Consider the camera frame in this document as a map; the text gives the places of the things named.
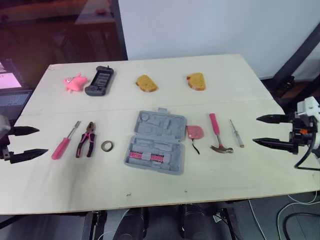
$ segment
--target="toy pig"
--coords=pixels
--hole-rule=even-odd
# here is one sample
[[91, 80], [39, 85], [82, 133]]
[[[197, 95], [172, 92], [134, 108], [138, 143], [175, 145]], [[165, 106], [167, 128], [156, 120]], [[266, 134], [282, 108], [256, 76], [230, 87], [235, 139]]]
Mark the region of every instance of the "toy pig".
[[84, 85], [87, 82], [87, 78], [84, 76], [81, 76], [81, 74], [78, 74], [75, 77], [68, 77], [65, 80], [63, 80], [65, 84], [65, 90], [72, 93], [72, 91], [82, 91], [84, 88]]

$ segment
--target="bread slice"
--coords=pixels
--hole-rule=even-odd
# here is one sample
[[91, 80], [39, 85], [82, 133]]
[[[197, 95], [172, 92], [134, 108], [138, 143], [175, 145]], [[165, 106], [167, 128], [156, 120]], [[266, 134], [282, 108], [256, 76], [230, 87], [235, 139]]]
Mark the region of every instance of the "bread slice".
[[158, 88], [154, 81], [152, 81], [151, 78], [147, 75], [142, 75], [138, 77], [135, 84], [137, 84], [140, 87], [140, 89], [146, 93], [153, 92]]
[[192, 73], [186, 77], [190, 88], [203, 91], [206, 89], [205, 78], [201, 72]]

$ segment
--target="gray plastic tool case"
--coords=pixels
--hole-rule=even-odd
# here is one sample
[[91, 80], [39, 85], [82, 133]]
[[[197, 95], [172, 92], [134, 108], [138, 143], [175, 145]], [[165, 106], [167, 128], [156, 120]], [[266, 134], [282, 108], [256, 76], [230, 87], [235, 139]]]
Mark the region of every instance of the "gray plastic tool case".
[[[140, 111], [134, 132], [125, 154], [124, 164], [150, 169], [161, 173], [180, 175], [183, 173], [187, 120], [184, 116], [173, 115], [166, 108], [158, 112]], [[137, 153], [141, 159], [130, 157]], [[163, 162], [152, 160], [152, 156], [161, 156]]]

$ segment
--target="small screwdriver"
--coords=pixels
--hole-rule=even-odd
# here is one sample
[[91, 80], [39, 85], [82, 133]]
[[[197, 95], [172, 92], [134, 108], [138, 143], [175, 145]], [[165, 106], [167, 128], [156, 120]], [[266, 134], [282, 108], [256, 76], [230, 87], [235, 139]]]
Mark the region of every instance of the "small screwdriver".
[[70, 142], [70, 138], [71, 138], [72, 134], [74, 134], [76, 128], [79, 126], [80, 123], [81, 123], [81, 121], [77, 121], [76, 124], [73, 126], [69, 135], [67, 137], [64, 137], [62, 142], [60, 142], [58, 147], [55, 149], [55, 151], [51, 155], [51, 158], [53, 160], [57, 160], [62, 157], [62, 155], [64, 154], [65, 150], [68, 147], [68, 144]]
[[233, 127], [234, 135], [235, 135], [235, 137], [236, 137], [236, 140], [238, 141], [238, 144], [239, 144], [240, 148], [244, 148], [245, 145], [244, 145], [244, 143], [242, 142], [242, 140], [241, 140], [241, 138], [240, 138], [240, 135], [239, 135], [238, 131], [236, 130], [234, 124], [232, 123], [231, 119], [230, 119], [230, 123], [231, 123], [231, 125], [232, 125], [232, 127]]

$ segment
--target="pink claw hammer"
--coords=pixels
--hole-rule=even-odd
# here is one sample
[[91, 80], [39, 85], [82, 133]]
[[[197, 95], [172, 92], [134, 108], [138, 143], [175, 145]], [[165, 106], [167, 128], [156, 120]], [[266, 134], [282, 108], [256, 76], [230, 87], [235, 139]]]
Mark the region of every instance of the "pink claw hammer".
[[211, 120], [213, 132], [216, 135], [216, 138], [218, 139], [218, 142], [219, 142], [219, 147], [210, 146], [210, 148], [212, 150], [216, 151], [217, 153], [221, 153], [221, 154], [229, 153], [229, 154], [232, 154], [234, 152], [234, 150], [231, 147], [225, 148], [221, 143], [220, 129], [219, 129], [219, 125], [218, 125], [218, 122], [217, 122], [217, 119], [216, 119], [216, 115], [214, 113], [210, 113], [209, 117], [210, 117], [210, 120]]

